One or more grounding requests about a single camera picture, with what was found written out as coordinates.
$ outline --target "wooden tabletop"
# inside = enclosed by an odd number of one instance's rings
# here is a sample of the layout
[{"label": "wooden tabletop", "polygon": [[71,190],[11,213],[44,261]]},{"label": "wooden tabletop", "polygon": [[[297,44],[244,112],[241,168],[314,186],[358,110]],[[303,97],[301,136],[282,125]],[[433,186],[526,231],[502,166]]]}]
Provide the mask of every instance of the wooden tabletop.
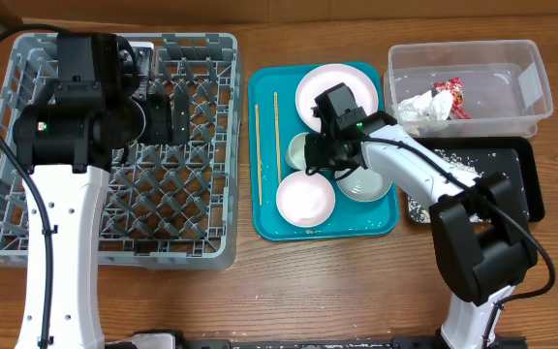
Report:
[{"label": "wooden tabletop", "polygon": [[[532,225],[532,231],[558,272],[558,16],[136,31],[232,32],[241,48],[245,80],[268,66],[354,60],[372,64],[382,75],[388,50],[396,44],[533,40],[548,72],[555,112],[540,122],[531,139],[546,207],[545,219]],[[0,88],[11,46],[9,40],[0,47]],[[100,268],[99,306],[107,339],[150,328],[181,329],[189,338],[228,338],[234,343],[433,334],[447,316],[450,290],[436,268],[426,227],[411,226],[402,216],[386,238],[273,243],[258,236],[251,217],[246,97],[244,105],[235,263],[223,271]],[[540,261],[519,291],[536,289],[545,281]],[[0,347],[16,343],[24,290],[24,269],[0,268]],[[546,296],[507,306],[497,330],[527,336],[531,347],[558,348],[558,279]]]}]

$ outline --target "pink plate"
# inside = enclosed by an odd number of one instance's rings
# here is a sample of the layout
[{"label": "pink plate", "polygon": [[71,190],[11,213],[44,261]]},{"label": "pink plate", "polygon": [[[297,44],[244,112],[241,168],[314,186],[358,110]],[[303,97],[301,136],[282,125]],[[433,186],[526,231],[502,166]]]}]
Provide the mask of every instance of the pink plate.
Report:
[{"label": "pink plate", "polygon": [[311,228],[330,217],[335,208],[335,191],[323,175],[298,171],[281,181],[276,201],[285,220],[300,228]]},{"label": "pink plate", "polygon": [[314,117],[314,99],[332,86],[344,82],[353,91],[356,105],[369,115],[378,110],[378,92],[362,71],[345,64],[326,64],[309,72],[296,88],[296,110],[310,129],[320,132],[320,119]]}]

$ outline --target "plastic bin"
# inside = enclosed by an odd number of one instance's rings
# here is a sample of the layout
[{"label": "plastic bin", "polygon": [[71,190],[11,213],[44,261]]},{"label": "plastic bin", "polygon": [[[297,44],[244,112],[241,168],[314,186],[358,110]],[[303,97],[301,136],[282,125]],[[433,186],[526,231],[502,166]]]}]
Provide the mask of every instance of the plastic bin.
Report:
[{"label": "plastic bin", "polygon": [[[462,80],[470,120],[402,121],[399,103]],[[531,137],[552,115],[550,85],[538,47],[530,40],[398,45],[388,52],[385,107],[416,137]]]},{"label": "plastic bin", "polygon": [[[221,270],[235,258],[242,63],[224,33],[124,33],[154,43],[150,93],[188,93],[187,144],[134,143],[126,164],[113,152],[98,263],[148,269]],[[46,79],[57,77],[54,34],[24,34],[12,49],[0,95],[0,132]],[[20,177],[0,151],[0,266],[27,264],[27,204]]]}]

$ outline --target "red wrapper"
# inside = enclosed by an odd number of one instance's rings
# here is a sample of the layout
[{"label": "red wrapper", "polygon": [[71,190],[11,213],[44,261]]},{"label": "red wrapper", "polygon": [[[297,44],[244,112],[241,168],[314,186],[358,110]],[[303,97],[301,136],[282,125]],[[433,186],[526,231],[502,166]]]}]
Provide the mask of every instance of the red wrapper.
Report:
[{"label": "red wrapper", "polygon": [[453,96],[453,104],[451,105],[451,116],[454,119],[470,119],[471,116],[467,115],[467,113],[462,108],[462,102],[464,97],[462,95],[462,81],[460,78],[453,78],[449,81],[443,82],[434,82],[434,88],[438,92],[441,91],[449,91]]}]

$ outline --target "white label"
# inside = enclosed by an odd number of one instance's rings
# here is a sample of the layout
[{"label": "white label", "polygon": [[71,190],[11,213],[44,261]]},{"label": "white label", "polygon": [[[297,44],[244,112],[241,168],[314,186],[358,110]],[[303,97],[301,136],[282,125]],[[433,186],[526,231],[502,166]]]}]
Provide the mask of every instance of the white label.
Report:
[{"label": "white label", "polygon": [[543,96],[542,85],[540,84],[538,68],[535,66],[535,62],[531,63],[529,68],[520,74],[518,82],[520,83],[520,92],[522,92],[525,109],[533,106]]}]

